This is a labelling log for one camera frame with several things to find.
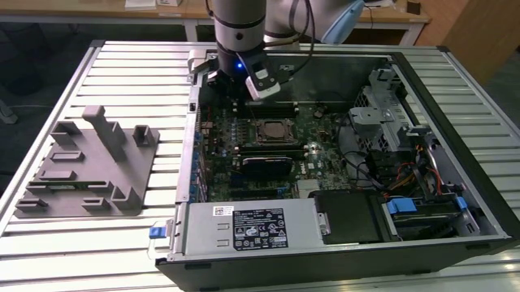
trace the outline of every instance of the circuit board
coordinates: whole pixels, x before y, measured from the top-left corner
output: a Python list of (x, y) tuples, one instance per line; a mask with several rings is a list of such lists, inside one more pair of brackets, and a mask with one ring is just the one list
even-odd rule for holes
[[(227, 109), (211, 110), (208, 122), (202, 124), (208, 201), (231, 201), (231, 192), (237, 190), (277, 190), (279, 199), (299, 198), (295, 185), (303, 179), (315, 179), (321, 190), (349, 188), (347, 171), (334, 141), (338, 116), (321, 112), (314, 103), (299, 105), (298, 110), (299, 114), (290, 119), (238, 119)], [(243, 178), (235, 168), (235, 147), (278, 142), (262, 140), (259, 125), (267, 125), (274, 131), (281, 127), (290, 129), (290, 137), (282, 138), (279, 132), (279, 140), (286, 144), (297, 142), (305, 150), (303, 157), (293, 162), (290, 174), (277, 179)]]

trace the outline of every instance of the power supply label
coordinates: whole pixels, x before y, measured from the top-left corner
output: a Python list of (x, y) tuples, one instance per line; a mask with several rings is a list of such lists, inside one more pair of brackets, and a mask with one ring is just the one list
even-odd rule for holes
[(232, 211), (232, 247), (238, 251), (289, 247), (282, 208)]

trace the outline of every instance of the cardboard box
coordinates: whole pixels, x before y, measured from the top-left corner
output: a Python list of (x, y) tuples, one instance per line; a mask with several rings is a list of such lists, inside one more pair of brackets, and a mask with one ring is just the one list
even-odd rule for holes
[(158, 5), (179, 6), (180, 3), (182, 3), (182, 0), (156, 0)]
[(155, 8), (155, 0), (126, 0), (126, 11), (154, 10)]

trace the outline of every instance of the red wire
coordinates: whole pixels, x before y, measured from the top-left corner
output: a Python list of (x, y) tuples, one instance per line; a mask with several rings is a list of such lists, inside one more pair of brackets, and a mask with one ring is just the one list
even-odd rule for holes
[(398, 167), (398, 169), (397, 169), (397, 180), (398, 180), (398, 178), (401, 177), (401, 169), (402, 169), (402, 167), (404, 167), (405, 165), (410, 165), (410, 164), (416, 164), (416, 163), (413, 163), (413, 162), (406, 162), (406, 163), (402, 163), (401, 166)]

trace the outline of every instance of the slotted metal surface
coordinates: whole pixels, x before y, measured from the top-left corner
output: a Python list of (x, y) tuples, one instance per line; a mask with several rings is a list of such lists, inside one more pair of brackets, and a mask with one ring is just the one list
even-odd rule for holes
[[(159, 128), (160, 145), (150, 175), (146, 209), (136, 217), (17, 219), (13, 202), (33, 175), (52, 143), (17, 174), (21, 188), (0, 221), (0, 290), (5, 291), (178, 291), (156, 271), (148, 257), (148, 228), (175, 213), (175, 186), (182, 155), (183, 126), (190, 85), (186, 82), (190, 49), (212, 44), (107, 42), (91, 49), (63, 95), (57, 120), (80, 122), (85, 105), (104, 105), (108, 120), (123, 128), (147, 124)], [(321, 50), (380, 52), (400, 50), (432, 91), (509, 206), (520, 215), (520, 140), (511, 121), (481, 93), (449, 55), (433, 47), (318, 46)], [(167, 240), (155, 245), (158, 252)], [(241, 291), (519, 291), (520, 249), (469, 259), (438, 273), (307, 283)]]

